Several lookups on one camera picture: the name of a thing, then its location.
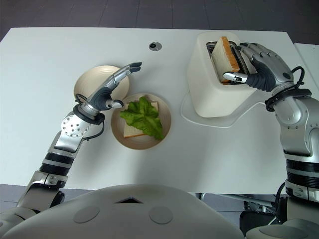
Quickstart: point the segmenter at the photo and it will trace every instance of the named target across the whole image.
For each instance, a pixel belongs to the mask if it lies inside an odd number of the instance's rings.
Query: white toaster
[[[210,50],[222,36],[228,38],[241,70],[244,73],[256,72],[248,58],[239,50],[235,50],[240,40],[234,33],[208,31],[200,34],[187,69],[187,78],[195,111],[205,118],[230,115],[256,90],[245,84],[220,83],[215,66],[210,59]]]

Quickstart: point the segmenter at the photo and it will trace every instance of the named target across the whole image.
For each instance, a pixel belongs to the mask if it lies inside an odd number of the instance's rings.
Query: plate
[[[116,66],[97,66],[86,71],[79,77],[74,86],[75,94],[82,94],[88,98],[110,75],[119,70]],[[115,88],[111,97],[114,100],[122,100],[129,91],[130,80],[125,77]]]
[[[232,127],[242,116],[244,116],[252,108],[265,108],[264,102],[270,96],[270,93],[263,91],[255,91],[230,115],[223,117],[204,118],[196,113],[193,106],[193,102],[191,100],[190,92],[188,91],[180,106],[180,115],[185,120],[192,122],[194,124],[207,127],[229,128]]]
[[[159,119],[163,127],[163,135],[165,139],[170,129],[171,116],[167,104],[161,98],[151,94],[135,94],[126,97],[123,100],[123,103],[125,105],[126,103],[129,103],[131,101],[138,101],[139,98],[142,96],[145,96],[148,101],[158,103]],[[148,149],[159,144],[164,140],[156,140],[154,137],[148,135],[124,138],[123,133],[125,120],[120,117],[120,112],[123,110],[123,108],[114,110],[111,118],[112,132],[119,143],[131,149]]]

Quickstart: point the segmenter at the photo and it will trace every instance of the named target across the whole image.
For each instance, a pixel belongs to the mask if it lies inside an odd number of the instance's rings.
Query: white table
[[[319,89],[319,45],[301,43],[295,43],[294,45]]]
[[[153,93],[169,105],[171,130],[158,146],[135,151],[110,129],[83,143],[67,188],[152,183],[189,192],[273,194],[286,179],[286,162],[273,113],[255,107],[231,128],[185,121],[179,108],[188,90],[187,65],[205,30],[116,28],[13,28],[0,43],[0,183],[26,185],[46,155],[60,123],[74,106],[77,78],[98,65],[142,61],[129,95]],[[291,67],[304,65],[284,32],[234,31],[259,42]],[[158,52],[148,45],[163,45]],[[306,72],[305,87],[319,98]]]

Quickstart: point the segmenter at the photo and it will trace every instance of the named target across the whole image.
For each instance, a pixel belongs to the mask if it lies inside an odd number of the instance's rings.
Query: robot finger
[[[241,50],[248,57],[250,61],[253,60],[253,56],[258,54],[252,48],[249,48],[247,43],[241,43],[240,46],[237,46],[236,48]]]

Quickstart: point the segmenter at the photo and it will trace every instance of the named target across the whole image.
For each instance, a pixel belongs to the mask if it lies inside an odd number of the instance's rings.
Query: gray floor
[[[318,0],[1,0],[11,27],[81,26],[286,31],[319,44]]]

